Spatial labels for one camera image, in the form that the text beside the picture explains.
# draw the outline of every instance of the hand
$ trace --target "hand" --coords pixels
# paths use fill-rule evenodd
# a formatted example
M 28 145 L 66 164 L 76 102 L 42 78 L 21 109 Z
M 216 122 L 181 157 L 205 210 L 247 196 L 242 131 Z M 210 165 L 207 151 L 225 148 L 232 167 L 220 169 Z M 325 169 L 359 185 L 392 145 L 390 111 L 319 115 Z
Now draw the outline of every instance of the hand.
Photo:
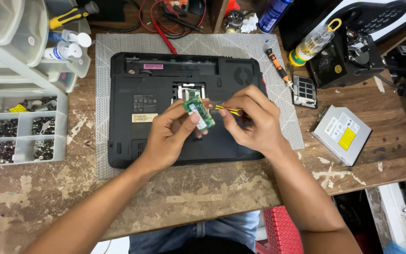
M 200 117 L 195 113 L 189 115 L 182 103 L 183 100 L 178 100 L 153 119 L 145 150 L 136 161 L 153 171 L 170 167 L 192 131 L 198 138 L 207 134 L 207 130 L 200 132 L 195 128 Z
M 223 103 L 224 107 L 242 108 L 254 124 L 244 129 L 228 110 L 220 110 L 225 128 L 240 145 L 261 152 L 265 157 L 272 157 L 282 151 L 289 142 L 280 129 L 280 109 L 254 85 L 235 93 Z

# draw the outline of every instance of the wooden desk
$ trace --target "wooden desk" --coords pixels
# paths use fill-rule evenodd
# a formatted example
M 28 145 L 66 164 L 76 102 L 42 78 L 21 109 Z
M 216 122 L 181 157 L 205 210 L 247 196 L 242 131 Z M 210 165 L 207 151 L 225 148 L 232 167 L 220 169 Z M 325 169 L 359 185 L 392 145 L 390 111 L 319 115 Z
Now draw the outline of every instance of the wooden desk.
M 129 8 L 125 12 L 128 17 L 136 15 Z M 89 55 L 90 70 L 69 95 L 66 160 L 0 166 L 0 253 L 24 250 L 51 222 L 105 182 L 94 177 L 93 46 Z M 305 68 L 287 70 L 308 76 Z M 383 75 L 389 78 L 388 72 Z M 366 82 L 319 90 L 317 110 L 296 107 L 306 146 L 296 154 L 330 195 L 406 180 L 406 117 L 398 95 L 386 84 L 385 92 L 380 92 L 374 79 Z M 374 130 L 355 167 L 343 166 L 309 133 L 318 114 L 331 104 L 348 107 Z M 279 205 L 278 188 L 265 159 L 166 169 L 139 191 L 102 240 Z

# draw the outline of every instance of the black laptop bottom case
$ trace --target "black laptop bottom case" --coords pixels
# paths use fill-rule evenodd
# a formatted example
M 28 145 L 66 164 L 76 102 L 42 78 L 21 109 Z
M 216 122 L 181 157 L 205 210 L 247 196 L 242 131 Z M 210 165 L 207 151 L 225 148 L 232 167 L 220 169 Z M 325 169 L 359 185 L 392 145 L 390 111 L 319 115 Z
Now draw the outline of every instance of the black laptop bottom case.
M 142 154 L 152 119 L 173 101 L 197 93 L 221 103 L 250 84 L 266 95 L 254 59 L 118 53 L 111 58 L 110 75 L 108 163 L 119 169 L 127 168 Z M 264 158 L 234 141 L 217 110 L 210 113 L 216 125 L 201 139 L 192 133 L 175 166 Z M 252 124 L 238 123 L 241 127 Z

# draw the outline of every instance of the red plastic stool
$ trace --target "red plastic stool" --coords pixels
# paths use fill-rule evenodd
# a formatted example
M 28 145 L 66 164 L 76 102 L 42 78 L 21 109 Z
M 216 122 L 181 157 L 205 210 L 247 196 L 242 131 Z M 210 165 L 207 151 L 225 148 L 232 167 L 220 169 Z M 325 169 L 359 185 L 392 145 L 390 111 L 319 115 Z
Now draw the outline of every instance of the red plastic stool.
M 260 254 L 304 254 L 302 241 L 296 225 L 291 221 L 285 206 L 262 211 L 267 239 L 256 241 Z

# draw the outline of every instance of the white bottle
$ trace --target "white bottle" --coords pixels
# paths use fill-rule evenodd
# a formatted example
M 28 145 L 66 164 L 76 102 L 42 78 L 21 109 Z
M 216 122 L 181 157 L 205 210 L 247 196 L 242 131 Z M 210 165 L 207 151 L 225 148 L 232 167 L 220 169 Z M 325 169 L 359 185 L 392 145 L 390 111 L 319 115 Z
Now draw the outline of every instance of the white bottle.
M 92 39 L 85 32 L 77 33 L 71 30 L 64 29 L 60 32 L 50 31 L 48 33 L 49 43 L 58 43 L 60 41 L 78 44 L 84 48 L 88 48 L 92 44 Z
M 70 57 L 80 58 L 82 49 L 78 44 L 60 41 L 56 47 L 46 48 L 43 57 L 46 59 L 68 60 Z

